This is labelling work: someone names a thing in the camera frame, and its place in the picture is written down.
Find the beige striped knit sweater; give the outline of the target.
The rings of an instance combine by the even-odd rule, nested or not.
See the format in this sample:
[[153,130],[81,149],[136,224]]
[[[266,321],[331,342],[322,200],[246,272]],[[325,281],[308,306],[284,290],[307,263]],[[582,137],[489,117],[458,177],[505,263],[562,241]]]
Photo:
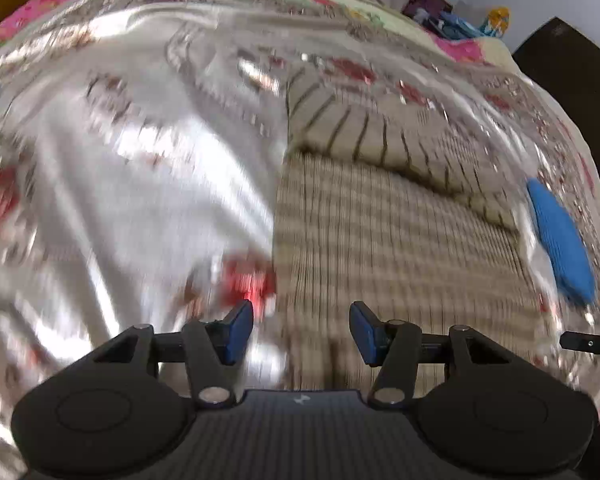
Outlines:
[[469,325],[531,358],[538,297],[507,214],[464,205],[355,157],[389,131],[347,106],[313,70],[287,84],[289,151],[277,193],[273,261],[294,390],[367,390],[374,373],[349,333],[349,308],[443,334]]

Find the pile of colourful clothes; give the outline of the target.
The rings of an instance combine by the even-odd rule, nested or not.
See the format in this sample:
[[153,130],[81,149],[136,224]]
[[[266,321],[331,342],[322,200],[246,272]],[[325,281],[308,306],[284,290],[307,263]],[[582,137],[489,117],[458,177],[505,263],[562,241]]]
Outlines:
[[510,22],[506,6],[479,9],[460,0],[455,4],[446,0],[408,0],[402,13],[438,37],[453,41],[502,38]]

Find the blue knit garment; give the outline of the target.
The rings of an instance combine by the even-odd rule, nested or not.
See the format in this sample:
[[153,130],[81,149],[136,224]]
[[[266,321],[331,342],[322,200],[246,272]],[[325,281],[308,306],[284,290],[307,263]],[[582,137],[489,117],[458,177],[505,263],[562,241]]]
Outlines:
[[558,289],[576,306],[595,300],[595,278],[588,253],[568,211],[538,179],[529,179],[527,192],[533,205],[538,234]]

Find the silver floral satin bedspread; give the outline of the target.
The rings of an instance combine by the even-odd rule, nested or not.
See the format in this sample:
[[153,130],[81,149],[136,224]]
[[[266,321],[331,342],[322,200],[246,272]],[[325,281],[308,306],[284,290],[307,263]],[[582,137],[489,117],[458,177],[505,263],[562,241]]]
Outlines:
[[[389,131],[353,154],[513,220],[538,297],[525,358],[600,403],[600,180],[580,131],[519,68],[456,62],[340,8],[296,0],[71,0],[0,48],[0,479],[23,460],[16,402],[122,330],[174,332],[248,292],[238,378],[286,388],[275,208],[286,88],[313,70]],[[557,287],[527,182],[568,211],[595,300]]]

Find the dark wooden furniture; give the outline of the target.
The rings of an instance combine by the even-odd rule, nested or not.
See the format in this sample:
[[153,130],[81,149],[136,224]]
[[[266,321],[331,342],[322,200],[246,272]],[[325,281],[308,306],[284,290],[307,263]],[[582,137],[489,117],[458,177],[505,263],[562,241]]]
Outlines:
[[524,40],[513,58],[579,128],[600,176],[600,48],[568,23],[552,18]]

